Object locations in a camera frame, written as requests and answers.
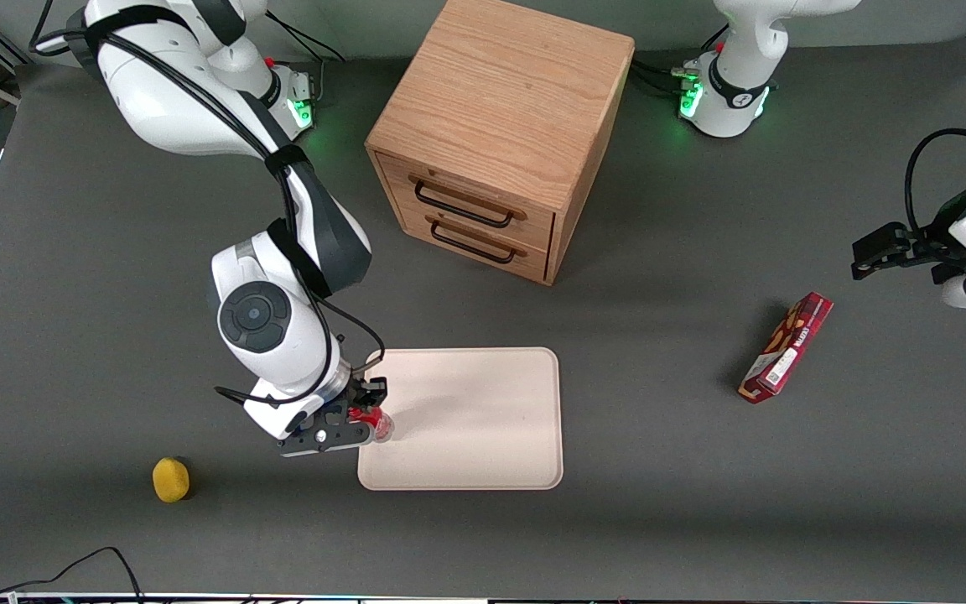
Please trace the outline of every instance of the drawer handle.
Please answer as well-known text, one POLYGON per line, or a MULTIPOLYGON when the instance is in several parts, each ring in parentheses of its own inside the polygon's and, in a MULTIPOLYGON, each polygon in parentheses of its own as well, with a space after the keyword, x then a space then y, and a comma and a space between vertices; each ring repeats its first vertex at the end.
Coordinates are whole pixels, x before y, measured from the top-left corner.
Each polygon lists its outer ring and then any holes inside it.
POLYGON ((437 209, 448 211, 449 214, 456 214, 457 216, 468 218, 469 221, 476 221, 483 223, 489 227, 495 229, 505 229, 509 226, 509 222, 513 219, 512 211, 506 211, 506 218, 502 221, 495 221, 493 218, 487 218, 486 216, 480 216, 479 214, 473 213, 473 211, 461 210, 459 207, 450 206, 449 203, 439 201, 432 198, 432 196, 423 195, 423 181, 417 180, 417 189, 415 189, 415 194, 417 194, 417 199, 427 204, 427 206, 437 207, 437 209))
POLYGON ((430 223, 430 236, 436 238, 436 240, 442 243, 452 245, 458 249, 464 249, 465 252, 474 253, 476 256, 481 258, 486 258, 495 264, 509 264, 512 263, 513 258, 517 256, 517 251, 515 249, 510 249, 509 255, 505 256, 495 256, 494 253, 483 252, 482 249, 476 249, 467 243, 460 243, 460 241, 455 240, 455 238, 449 238, 440 234, 438 232, 438 221, 430 223))

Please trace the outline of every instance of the gray table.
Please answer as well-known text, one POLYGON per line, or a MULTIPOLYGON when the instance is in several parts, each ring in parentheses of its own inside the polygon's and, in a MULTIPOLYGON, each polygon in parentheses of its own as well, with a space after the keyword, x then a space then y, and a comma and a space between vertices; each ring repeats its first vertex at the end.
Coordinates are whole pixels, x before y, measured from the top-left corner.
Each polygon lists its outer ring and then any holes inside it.
MULTIPOLYGON (((210 389, 252 376, 205 298, 211 254, 277 216, 272 180, 149 148, 84 73, 30 70, 0 167, 0 585, 112 544, 148 591, 966 601, 966 312, 927 270, 848 270, 902 217, 912 146, 966 127, 966 40, 794 50, 735 141, 630 85, 552 288, 399 232, 361 143, 404 66, 332 66, 304 142, 376 251, 336 299, 391 347, 557 352, 560 486, 373 493, 352 451, 280 459, 210 389), (809 290, 836 309, 808 358, 740 400, 809 290), (151 492, 167 455, 188 503, 151 492)), ((917 180, 929 216, 966 142, 917 180)), ((103 560, 60 587, 127 584, 103 560)))

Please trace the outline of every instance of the cable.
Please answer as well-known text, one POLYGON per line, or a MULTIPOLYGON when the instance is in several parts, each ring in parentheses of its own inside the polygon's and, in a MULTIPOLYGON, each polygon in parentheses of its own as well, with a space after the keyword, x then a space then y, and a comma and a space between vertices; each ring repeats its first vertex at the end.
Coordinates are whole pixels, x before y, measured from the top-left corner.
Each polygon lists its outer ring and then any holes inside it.
POLYGON ((290 34, 293 39, 296 39, 296 42, 298 42, 299 45, 302 45, 303 47, 305 47, 305 49, 311 53, 311 56, 314 57, 315 60, 319 62, 319 91, 315 92, 314 98, 315 98, 315 102, 319 102, 323 100, 323 92, 326 91, 326 58, 319 56, 319 53, 317 53, 315 49, 312 49, 311 45, 309 45, 300 37, 310 39, 310 41, 315 42, 315 44, 322 46, 323 49, 332 51, 332 53, 334 53, 334 55, 338 58, 338 61, 345 62, 345 57, 341 56, 341 53, 338 53, 338 51, 332 49, 332 47, 326 45, 325 43, 319 42, 318 39, 312 38, 310 37, 310 35, 307 35, 305 32, 300 31, 299 29, 296 29, 295 27, 291 26, 291 24, 285 23, 283 20, 278 18, 271 11, 267 11, 266 15, 267 15, 267 18, 271 19, 275 23, 278 23, 279 26, 281 26, 281 28, 285 30, 286 34, 290 34))
POLYGON ((37 46, 49 41, 49 39, 62 38, 68 34, 83 34, 83 32, 80 32, 80 30, 75 29, 57 29, 55 31, 51 31, 50 34, 42 35, 43 26, 47 23, 47 15, 50 15, 50 5, 54 4, 54 2, 55 0, 46 0, 45 3, 43 3, 43 10, 39 11, 39 20, 35 22, 35 30, 32 30, 32 38, 30 38, 28 41, 29 53, 41 57, 57 57, 58 55, 68 53, 69 46, 51 51, 39 50, 37 49, 37 46))
POLYGON ((352 314, 346 313, 345 310, 338 309, 337 306, 334 306, 329 301, 326 301, 326 299, 319 299, 319 304, 326 306, 327 309, 333 310, 335 313, 341 315, 342 318, 345 318, 345 320, 351 321, 353 325, 359 326, 359 328, 364 330, 364 332, 367 333, 368 336, 371 336, 371 339, 375 340, 375 343, 379 345, 379 356, 367 361, 364 364, 361 364, 359 367, 353 367, 353 373, 363 373, 364 371, 369 370, 369 368, 381 363, 383 359, 387 358, 386 342, 382 340, 382 337, 379 337, 379 334, 376 333, 370 325, 365 324, 364 321, 358 320, 356 317, 352 316, 352 314))
MULTIPOLYGON (((658 73, 658 74, 667 73, 667 72, 662 72, 658 68, 651 68, 651 69, 643 68, 643 66, 637 65, 637 64, 639 64, 639 62, 640 61, 636 61, 636 60, 633 59, 633 61, 632 61, 633 68, 640 68, 640 69, 643 69, 644 71, 651 72, 651 73, 658 73)), ((641 81, 641 83, 647 84, 649 87, 654 88, 655 91, 659 91, 659 92, 663 93, 663 95, 674 95, 675 96, 675 95, 678 94, 678 91, 675 91, 675 89, 666 88, 663 85, 658 84, 656 81, 648 80, 647 79, 647 74, 645 74, 643 72, 640 72, 640 71, 636 71, 636 69, 633 69, 632 70, 632 75, 635 76, 637 79, 639 79, 639 81, 641 81)))
POLYGON ((637 68, 640 68, 643 71, 649 71, 651 73, 658 73, 658 74, 660 74, 660 76, 668 76, 668 74, 670 74, 670 70, 660 68, 660 66, 645 64, 645 62, 640 61, 640 59, 634 59, 633 58, 632 59, 632 66, 637 66, 637 68))
POLYGON ((916 148, 912 150, 911 157, 908 158, 908 168, 905 169, 904 173, 904 211, 908 216, 908 226, 911 232, 915 234, 916 239, 927 246, 928 251, 942 263, 951 263, 952 260, 942 253, 937 251, 937 249, 930 248, 927 243, 927 236, 923 233, 923 230, 919 227, 919 222, 916 221, 916 210, 915 204, 912 202, 911 195, 911 183, 912 176, 916 173, 916 163, 919 161, 920 154, 923 153, 923 149, 927 148, 928 144, 931 144, 935 138, 941 137, 966 137, 966 128, 943 128, 935 133, 928 134, 926 138, 916 145, 916 148))
POLYGON ((10 587, 4 587, 4 588, 0 589, 0 596, 3 593, 8 593, 10 591, 17 591, 18 589, 30 587, 30 586, 33 586, 33 585, 53 584, 53 582, 55 582, 57 580, 60 580, 60 578, 62 578, 62 576, 65 575, 65 573, 70 572, 70 570, 72 570, 74 566, 77 566, 81 562, 84 562, 85 560, 88 560, 89 558, 93 557, 93 555, 103 553, 103 551, 112 551, 112 553, 114 553, 114 555, 117 555, 119 561, 122 562, 122 566, 124 566, 124 569, 126 569, 126 573, 129 575, 129 584, 132 586, 134 596, 137 597, 137 601, 144 601, 143 597, 141 596, 141 593, 142 593, 141 592, 141 587, 139 587, 139 584, 137 582, 137 575, 134 575, 133 574, 133 569, 129 565, 129 562, 126 562, 126 557, 124 557, 124 555, 122 555, 122 551, 119 550, 118 547, 114 547, 114 546, 100 547, 96 551, 92 551, 91 554, 85 555, 84 558, 80 558, 78 560, 74 560, 73 562, 70 562, 70 564, 68 566, 66 566, 62 570, 59 570, 58 574, 55 575, 54 577, 49 578, 49 580, 24 581, 24 582, 19 582, 19 584, 17 584, 17 585, 11 585, 10 587))
POLYGON ((714 35, 712 35, 712 37, 710 37, 708 39, 708 41, 703 42, 703 45, 700 46, 699 49, 700 50, 709 49, 710 45, 711 44, 714 44, 714 40, 717 39, 717 38, 721 38, 721 34, 724 34, 725 33, 725 30, 727 30, 727 29, 729 29, 729 24, 728 23, 724 24, 724 26, 721 26, 721 29, 720 30, 714 32, 714 35))
POLYGON ((305 32, 300 31, 298 28, 291 26, 291 24, 285 23, 283 20, 275 16, 275 14, 273 14, 271 11, 267 11, 267 18, 271 19, 275 23, 280 24, 280 26, 283 26, 283 29, 285 29, 285 31, 293 31, 293 32, 296 32, 296 34, 303 35, 304 38, 310 39, 310 41, 315 42, 315 44, 322 46, 323 49, 327 49, 330 51, 330 53, 334 53, 334 57, 337 57, 338 61, 345 62, 345 57, 341 56, 341 53, 339 53, 339 51, 337 50, 334 50, 332 46, 329 46, 323 42, 319 42, 318 39, 312 38, 310 37, 310 35, 307 35, 305 32))

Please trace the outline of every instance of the wooden drawer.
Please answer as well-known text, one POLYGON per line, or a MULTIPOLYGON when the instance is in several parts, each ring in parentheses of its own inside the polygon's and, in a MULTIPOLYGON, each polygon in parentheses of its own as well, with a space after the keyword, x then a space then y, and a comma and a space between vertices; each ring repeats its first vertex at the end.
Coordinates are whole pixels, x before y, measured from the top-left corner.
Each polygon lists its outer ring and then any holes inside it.
POLYGON ((470 226, 446 221, 434 211, 405 211, 405 232, 410 236, 479 260, 522 278, 542 282, 547 275, 547 252, 528 245, 513 243, 470 226))
POLYGON ((388 154, 376 154, 390 186, 392 202, 400 211, 430 214, 443 223, 463 226, 514 243, 547 251, 551 244, 553 212, 510 202, 388 154))

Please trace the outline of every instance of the wooden cabinet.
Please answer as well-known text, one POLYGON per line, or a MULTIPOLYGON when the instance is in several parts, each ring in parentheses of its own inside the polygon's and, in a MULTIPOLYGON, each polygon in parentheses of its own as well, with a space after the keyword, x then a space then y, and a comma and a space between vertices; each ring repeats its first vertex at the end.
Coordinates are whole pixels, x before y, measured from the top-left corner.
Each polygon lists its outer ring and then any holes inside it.
POLYGON ((552 285, 632 51, 529 8, 448 0, 365 142, 402 229, 552 285))

